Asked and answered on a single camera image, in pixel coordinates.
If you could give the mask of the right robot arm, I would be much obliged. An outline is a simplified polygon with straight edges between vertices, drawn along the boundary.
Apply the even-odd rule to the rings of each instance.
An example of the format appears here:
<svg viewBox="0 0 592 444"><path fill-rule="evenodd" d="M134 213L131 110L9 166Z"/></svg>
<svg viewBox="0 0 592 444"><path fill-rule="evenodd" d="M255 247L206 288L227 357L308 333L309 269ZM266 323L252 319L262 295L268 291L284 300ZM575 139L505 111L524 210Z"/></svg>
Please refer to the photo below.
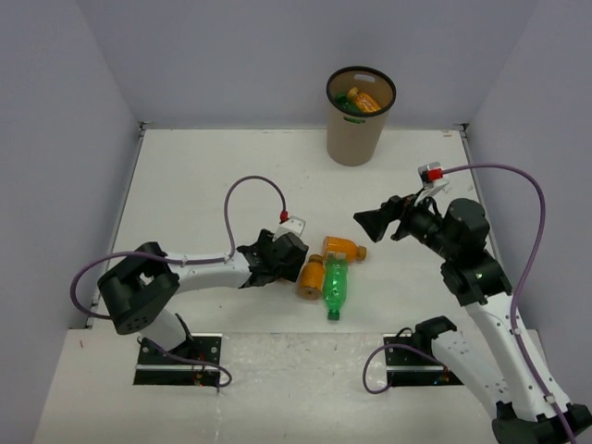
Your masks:
<svg viewBox="0 0 592 444"><path fill-rule="evenodd" d="M589 409L559 387L512 309L512 286L486 249L489 224L480 203L455 199L441 215L430 197L393 196L353 218L374 242L398 222L393 240L411 236L442 258L446 287L475 322L496 363L472 350L444 316L416 325L413 354L451 370L486 409L499 443L573 442L591 426Z"/></svg>

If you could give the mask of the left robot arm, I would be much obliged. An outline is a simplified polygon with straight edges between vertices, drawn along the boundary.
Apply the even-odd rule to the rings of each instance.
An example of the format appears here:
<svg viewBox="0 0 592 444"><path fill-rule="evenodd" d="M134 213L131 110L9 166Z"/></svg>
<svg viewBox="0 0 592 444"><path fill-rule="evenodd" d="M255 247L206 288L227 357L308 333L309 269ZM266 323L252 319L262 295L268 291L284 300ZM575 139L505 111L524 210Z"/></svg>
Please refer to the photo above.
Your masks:
<svg viewBox="0 0 592 444"><path fill-rule="evenodd" d="M193 340L177 314L167 310L178 293L215 288L248 289L278 280L296 282L309 247L294 232L267 229L229 259L169 255L146 242L103 274L98 290L120 336L139 333L173 364L191 356Z"/></svg>

